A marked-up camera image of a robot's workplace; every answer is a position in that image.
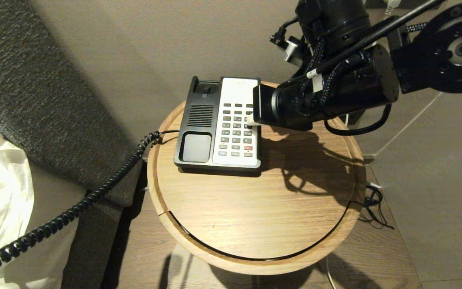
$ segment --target gray upholstered headboard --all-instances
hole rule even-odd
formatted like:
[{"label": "gray upholstered headboard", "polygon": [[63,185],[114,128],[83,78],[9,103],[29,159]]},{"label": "gray upholstered headboard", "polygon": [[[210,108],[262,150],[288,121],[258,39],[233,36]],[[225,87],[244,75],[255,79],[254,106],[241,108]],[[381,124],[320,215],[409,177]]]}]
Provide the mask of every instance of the gray upholstered headboard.
[{"label": "gray upholstered headboard", "polygon": [[[134,151],[25,0],[0,0],[0,132],[29,159],[88,189]],[[137,173],[106,198],[130,205]]]}]

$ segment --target floor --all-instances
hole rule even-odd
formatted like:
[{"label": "floor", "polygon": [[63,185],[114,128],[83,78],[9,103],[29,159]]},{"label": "floor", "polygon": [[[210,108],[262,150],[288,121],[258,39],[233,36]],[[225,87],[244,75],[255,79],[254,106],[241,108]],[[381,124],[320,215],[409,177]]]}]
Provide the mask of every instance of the floor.
[{"label": "floor", "polygon": [[[367,180],[377,183],[368,165]],[[337,288],[422,288],[389,206],[383,201],[382,207],[388,224],[393,225],[395,230],[386,227],[376,229],[369,223],[357,222],[349,237],[328,256],[330,273]],[[133,216],[129,231],[124,232],[124,245],[117,248],[123,255],[120,257],[122,263],[120,258],[116,258],[113,269],[107,271],[103,288],[196,287],[168,283],[170,256],[176,241],[158,220],[149,195],[143,198],[140,214],[134,212]],[[284,283],[282,288],[332,288],[326,276],[325,260],[291,274],[251,278],[255,278],[251,288],[275,288],[280,282]],[[220,283],[225,285],[208,284],[205,287],[235,288],[233,282],[226,280],[229,278],[220,279]]]}]

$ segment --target landline phone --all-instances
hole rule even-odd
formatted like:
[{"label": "landline phone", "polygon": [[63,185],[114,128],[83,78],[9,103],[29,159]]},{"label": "landline phone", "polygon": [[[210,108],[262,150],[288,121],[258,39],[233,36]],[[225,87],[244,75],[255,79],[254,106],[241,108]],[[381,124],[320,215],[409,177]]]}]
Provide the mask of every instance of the landline phone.
[{"label": "landline phone", "polygon": [[[300,65],[297,73],[277,88],[262,85],[259,79],[223,77],[220,82],[207,82],[195,77],[174,162],[185,168],[258,170],[258,124],[310,130],[313,122],[324,120],[334,134],[358,135],[386,122],[398,99],[399,84],[403,94],[424,88],[462,93],[462,3],[429,23],[405,25],[445,1],[427,0],[401,17],[391,16],[371,26],[362,0],[299,0],[297,17],[271,36],[271,42],[285,52],[284,60]],[[296,22],[302,38],[286,40],[286,27]],[[409,33],[416,31],[419,35],[409,41]],[[390,53],[374,44],[382,37],[387,37]],[[385,106],[383,116],[366,128],[337,130],[328,124],[329,119],[376,106]],[[123,179],[149,144],[161,143],[161,135],[172,132],[178,130],[144,137],[130,159],[101,187],[0,248],[0,267],[78,218]],[[224,141],[228,133],[231,141]]]}]

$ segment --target white keypad panel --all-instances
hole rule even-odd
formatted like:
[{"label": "white keypad panel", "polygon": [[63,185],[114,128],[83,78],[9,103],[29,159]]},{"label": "white keypad panel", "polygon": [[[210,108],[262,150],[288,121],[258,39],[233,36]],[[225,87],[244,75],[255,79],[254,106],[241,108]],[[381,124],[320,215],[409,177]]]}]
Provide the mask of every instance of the white keypad panel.
[{"label": "white keypad panel", "polygon": [[255,166],[258,141],[256,126],[247,126],[253,117],[255,79],[224,78],[220,93],[213,162],[222,165]]}]

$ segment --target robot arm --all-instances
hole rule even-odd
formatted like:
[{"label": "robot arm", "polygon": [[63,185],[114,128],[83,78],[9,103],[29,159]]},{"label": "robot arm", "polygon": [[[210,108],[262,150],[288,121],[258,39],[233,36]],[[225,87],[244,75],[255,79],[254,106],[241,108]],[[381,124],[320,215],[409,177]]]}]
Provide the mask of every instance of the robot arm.
[{"label": "robot arm", "polygon": [[[296,130],[309,130],[315,121],[358,110],[385,106],[382,118],[359,130],[333,133],[358,135],[381,127],[403,94],[434,88],[462,93],[462,4],[439,14],[411,43],[406,22],[445,0],[429,0],[404,16],[390,17],[371,27],[361,0],[300,0],[296,8],[303,39],[290,38],[291,63],[300,57],[301,68],[276,89],[254,90],[254,121]],[[390,53],[381,45],[387,37]],[[282,30],[271,37],[284,43]]]}]

